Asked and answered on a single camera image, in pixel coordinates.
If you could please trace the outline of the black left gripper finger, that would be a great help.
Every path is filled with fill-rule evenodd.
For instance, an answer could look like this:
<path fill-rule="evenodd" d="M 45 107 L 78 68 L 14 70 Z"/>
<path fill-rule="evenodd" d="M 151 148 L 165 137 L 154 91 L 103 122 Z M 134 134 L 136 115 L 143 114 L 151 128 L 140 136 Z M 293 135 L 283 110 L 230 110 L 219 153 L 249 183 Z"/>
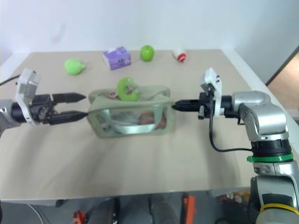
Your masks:
<path fill-rule="evenodd" d="M 51 115 L 49 119 L 50 125 L 59 125 L 79 121 L 88 115 L 87 112 L 67 111 Z"/>
<path fill-rule="evenodd" d="M 58 93 L 52 95 L 53 102 L 55 103 L 75 103 L 86 98 L 85 95 L 79 93 Z"/>

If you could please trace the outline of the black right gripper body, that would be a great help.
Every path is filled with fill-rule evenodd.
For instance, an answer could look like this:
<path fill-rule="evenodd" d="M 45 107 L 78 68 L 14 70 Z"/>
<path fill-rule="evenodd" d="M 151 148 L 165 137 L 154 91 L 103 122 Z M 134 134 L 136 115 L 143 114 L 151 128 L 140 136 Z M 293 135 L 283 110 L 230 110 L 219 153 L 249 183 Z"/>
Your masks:
<path fill-rule="evenodd" d="M 209 119 L 214 116 L 214 95 L 201 92 L 199 94 L 198 119 Z"/>

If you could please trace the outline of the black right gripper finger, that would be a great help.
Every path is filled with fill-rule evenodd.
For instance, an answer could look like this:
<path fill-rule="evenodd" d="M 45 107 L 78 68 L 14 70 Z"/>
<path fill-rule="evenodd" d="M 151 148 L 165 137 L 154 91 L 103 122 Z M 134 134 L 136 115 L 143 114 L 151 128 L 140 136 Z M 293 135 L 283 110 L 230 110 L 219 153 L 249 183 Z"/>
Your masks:
<path fill-rule="evenodd" d="M 176 106 L 200 106 L 200 102 L 197 99 L 179 100 Z"/>
<path fill-rule="evenodd" d="M 198 105 L 173 105 L 172 109 L 180 112 L 198 112 L 200 106 Z"/>

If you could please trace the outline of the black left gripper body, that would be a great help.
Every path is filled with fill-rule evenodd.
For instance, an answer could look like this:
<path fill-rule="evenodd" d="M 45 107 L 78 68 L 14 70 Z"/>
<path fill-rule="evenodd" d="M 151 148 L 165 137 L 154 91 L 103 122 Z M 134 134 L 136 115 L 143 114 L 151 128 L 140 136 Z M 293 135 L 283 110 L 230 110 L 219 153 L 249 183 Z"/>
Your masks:
<path fill-rule="evenodd" d="M 58 112 L 55 110 L 55 106 L 58 102 L 59 94 L 35 95 L 29 105 L 33 120 L 49 125 L 59 124 Z"/>

